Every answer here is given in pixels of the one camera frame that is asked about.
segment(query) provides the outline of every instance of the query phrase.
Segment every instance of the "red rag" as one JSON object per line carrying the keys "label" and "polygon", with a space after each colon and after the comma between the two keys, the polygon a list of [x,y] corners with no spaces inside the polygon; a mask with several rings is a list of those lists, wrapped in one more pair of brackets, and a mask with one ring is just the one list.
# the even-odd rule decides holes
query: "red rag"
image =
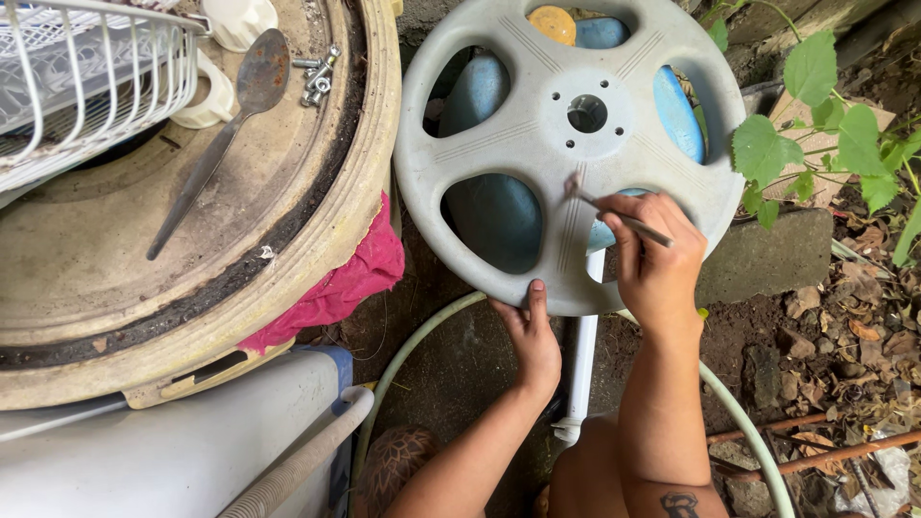
{"label": "red rag", "polygon": [[330,271],[271,324],[247,336],[237,348],[265,354],[304,327],[332,324],[352,314],[366,296],[393,288],[403,273],[403,249],[390,224],[390,200],[380,193],[381,208],[365,238],[344,265]]}

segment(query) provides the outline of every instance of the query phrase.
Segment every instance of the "small brush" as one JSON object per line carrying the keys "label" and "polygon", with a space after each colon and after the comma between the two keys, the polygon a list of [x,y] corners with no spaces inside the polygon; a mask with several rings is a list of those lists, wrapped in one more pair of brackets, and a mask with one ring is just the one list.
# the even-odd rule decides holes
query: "small brush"
{"label": "small brush", "polygon": [[635,231],[637,234],[639,234],[642,237],[645,237],[645,238],[651,239],[652,241],[657,242],[658,244],[664,246],[665,248],[671,248],[675,244],[675,241],[672,238],[662,234],[658,230],[653,229],[652,227],[648,226],[646,223],[640,221],[639,219],[630,218],[629,216],[622,214],[612,208],[599,207],[597,203],[598,198],[596,198],[595,196],[592,196],[589,193],[586,193],[582,189],[582,175],[579,174],[578,172],[574,172],[570,174],[569,178],[567,178],[566,181],[563,183],[563,186],[565,188],[566,199],[579,198],[582,201],[588,203],[589,205],[594,206],[595,208],[599,209],[601,212],[611,212],[613,214],[616,214],[617,217],[620,218],[621,221],[624,223],[624,225],[627,226],[627,228]]}

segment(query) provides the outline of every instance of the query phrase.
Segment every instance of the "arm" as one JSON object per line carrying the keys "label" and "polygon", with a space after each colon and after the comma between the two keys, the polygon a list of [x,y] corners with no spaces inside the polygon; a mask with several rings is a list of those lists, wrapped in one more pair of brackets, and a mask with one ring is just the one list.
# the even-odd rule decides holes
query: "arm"
{"label": "arm", "polygon": [[727,516],[713,488],[700,406],[700,337],[694,286],[706,238],[666,194],[600,200],[672,237],[665,248],[641,239],[614,214],[618,289],[643,328],[624,389],[619,453],[624,502],[637,516]]}
{"label": "arm", "polygon": [[476,422],[419,470],[387,510],[387,518],[473,518],[554,394],[560,347],[550,329],[543,282],[531,282],[530,311],[496,300],[519,369],[512,386]]}

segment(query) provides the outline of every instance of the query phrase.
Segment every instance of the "human hand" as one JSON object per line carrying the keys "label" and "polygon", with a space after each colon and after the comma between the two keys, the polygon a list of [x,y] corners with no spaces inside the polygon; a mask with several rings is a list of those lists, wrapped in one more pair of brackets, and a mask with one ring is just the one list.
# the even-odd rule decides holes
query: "human hand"
{"label": "human hand", "polygon": [[489,304],[499,313],[502,324],[512,341],[512,350],[518,360],[518,374],[515,385],[529,394],[539,395],[546,404],[554,395],[560,383],[563,359],[560,346],[556,343],[554,331],[547,316],[547,289],[540,279],[531,281],[528,287],[528,311],[513,308],[498,300]]}
{"label": "human hand", "polygon": [[641,238],[617,215],[608,212],[601,216],[617,238],[617,288],[644,335],[668,341],[689,331],[702,332],[694,287],[706,251],[704,235],[665,193],[613,194],[596,203],[639,219],[675,241],[671,248],[665,248]]}

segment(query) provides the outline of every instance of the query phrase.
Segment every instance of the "dish rack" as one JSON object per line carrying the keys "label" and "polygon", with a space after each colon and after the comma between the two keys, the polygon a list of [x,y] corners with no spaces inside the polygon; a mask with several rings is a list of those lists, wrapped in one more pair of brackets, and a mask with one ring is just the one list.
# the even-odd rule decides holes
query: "dish rack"
{"label": "dish rack", "polygon": [[0,4],[0,206],[188,103],[205,22],[99,0]]}

